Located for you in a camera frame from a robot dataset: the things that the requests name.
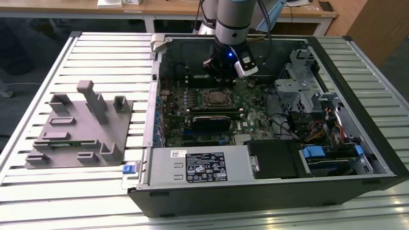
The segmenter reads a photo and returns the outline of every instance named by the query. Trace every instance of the red wire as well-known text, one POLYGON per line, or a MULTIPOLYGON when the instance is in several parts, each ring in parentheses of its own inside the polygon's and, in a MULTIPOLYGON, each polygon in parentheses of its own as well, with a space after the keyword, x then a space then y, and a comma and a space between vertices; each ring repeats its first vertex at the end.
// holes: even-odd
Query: red wire
POLYGON ((314 134, 314 132, 315 132, 315 126, 316 126, 316 124, 319 124, 319 123, 322 123, 322 121, 316 121, 316 122, 314 123, 314 126, 312 126, 312 134, 314 134))

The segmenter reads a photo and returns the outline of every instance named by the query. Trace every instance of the aluminum extrusion table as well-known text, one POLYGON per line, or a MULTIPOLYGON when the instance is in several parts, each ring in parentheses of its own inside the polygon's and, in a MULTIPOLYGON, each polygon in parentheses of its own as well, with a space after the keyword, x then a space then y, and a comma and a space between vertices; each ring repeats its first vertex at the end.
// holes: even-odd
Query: aluminum extrusion table
MULTIPOLYGON (((126 161, 142 158, 147 119, 152 34, 83 33, 71 37, 0 155, 2 229, 408 229, 409 181, 339 206, 178 218, 148 218, 122 189, 123 166, 24 169, 54 93, 71 100, 79 80, 92 80, 107 100, 134 100, 126 161)), ((409 104, 354 42, 323 37, 327 50, 382 132, 409 166, 409 104)), ((327 87, 332 83, 324 77, 327 87)))

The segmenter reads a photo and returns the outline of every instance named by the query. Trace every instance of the yellow wire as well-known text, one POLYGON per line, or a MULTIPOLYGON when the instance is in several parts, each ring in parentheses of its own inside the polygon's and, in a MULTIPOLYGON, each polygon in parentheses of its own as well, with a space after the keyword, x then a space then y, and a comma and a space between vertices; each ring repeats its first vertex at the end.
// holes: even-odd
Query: yellow wire
POLYGON ((318 137, 320 137, 324 134, 324 130, 322 130, 320 132, 318 132, 308 140, 306 140, 307 142, 311 141, 312 139, 316 139, 318 137))

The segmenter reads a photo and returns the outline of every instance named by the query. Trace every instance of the motherboard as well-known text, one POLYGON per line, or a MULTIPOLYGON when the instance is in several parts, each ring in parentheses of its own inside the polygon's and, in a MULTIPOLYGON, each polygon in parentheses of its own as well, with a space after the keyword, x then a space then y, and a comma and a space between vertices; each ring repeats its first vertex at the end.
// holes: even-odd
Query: motherboard
POLYGON ((192 88, 188 80, 168 79, 163 85, 167 147, 243 145, 275 138, 264 105, 267 85, 254 79, 216 88, 192 88))

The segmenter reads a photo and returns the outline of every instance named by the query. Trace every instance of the blue drive bracket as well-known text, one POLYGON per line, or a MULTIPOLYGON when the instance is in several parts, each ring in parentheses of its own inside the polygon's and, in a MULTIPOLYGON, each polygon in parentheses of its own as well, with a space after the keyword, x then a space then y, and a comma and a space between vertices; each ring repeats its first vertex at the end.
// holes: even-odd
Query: blue drive bracket
POLYGON ((307 146, 303 149, 304 157, 326 157, 326 152, 322 146, 307 146))

